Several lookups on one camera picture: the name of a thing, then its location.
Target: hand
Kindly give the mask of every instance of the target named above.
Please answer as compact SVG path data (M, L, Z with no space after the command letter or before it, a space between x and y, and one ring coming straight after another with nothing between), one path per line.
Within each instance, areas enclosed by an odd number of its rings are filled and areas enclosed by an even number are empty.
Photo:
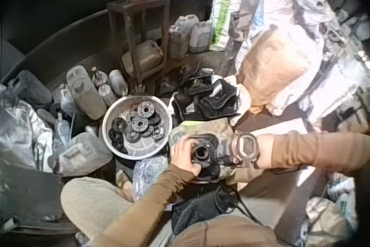
M202 167L191 162L191 150L197 144L199 144L198 141L191 139L189 135L183 136L177 144L171 147L171 164L198 176Z

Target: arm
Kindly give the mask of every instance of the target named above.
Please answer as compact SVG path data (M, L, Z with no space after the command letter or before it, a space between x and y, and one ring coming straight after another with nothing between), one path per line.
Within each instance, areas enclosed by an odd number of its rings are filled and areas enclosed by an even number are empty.
M181 191L200 172L200 165L190 160L195 140L183 137L171 149L171 165L160 175L156 184L134 203L128 211L114 221L103 234L97 236L93 247L148 246L163 211L174 193Z
M355 133L261 135L261 168L300 164L356 175L370 163L370 137Z

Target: brown long sleeve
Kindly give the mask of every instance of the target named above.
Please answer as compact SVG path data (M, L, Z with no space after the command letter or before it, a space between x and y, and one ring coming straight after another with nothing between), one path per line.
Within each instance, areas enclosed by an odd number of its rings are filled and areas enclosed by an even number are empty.
M370 164L370 136L349 132L289 132L274 136L272 166L289 168L299 164L354 176Z
M94 239L92 247L148 246L168 201L193 178L193 173L171 164L142 199Z

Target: gray metal bowl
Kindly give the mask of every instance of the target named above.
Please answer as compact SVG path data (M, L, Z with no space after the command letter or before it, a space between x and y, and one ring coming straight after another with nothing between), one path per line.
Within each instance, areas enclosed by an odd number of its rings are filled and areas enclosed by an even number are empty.
M152 138L140 138L137 143L129 143L124 140L124 146L127 149L128 154L119 152L112 146L112 141L108 137L108 131L112 127L112 121L116 117L126 119L126 115L130 111L134 111L143 101L151 101L154 104L156 112L161 116L160 125L165 127L165 136L158 142L155 142ZM129 160L141 160L157 154L167 144L168 135L171 130L172 118L167 111L166 105L159 98L146 95L120 98L108 109L104 116L102 125L104 142L108 148L116 155Z

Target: beige pants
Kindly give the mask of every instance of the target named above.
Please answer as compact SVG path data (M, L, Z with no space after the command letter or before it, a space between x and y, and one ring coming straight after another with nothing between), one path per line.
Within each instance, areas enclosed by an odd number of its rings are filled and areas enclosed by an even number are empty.
M239 193L262 224L275 228L295 189L296 180L297 173L272 175L264 172ZM124 194L118 187L93 178L79 178L68 182L63 188L61 203L67 217L89 238L103 232L132 205L124 199ZM245 217L237 209L231 215ZM171 233L169 220L162 224L150 246L165 246Z

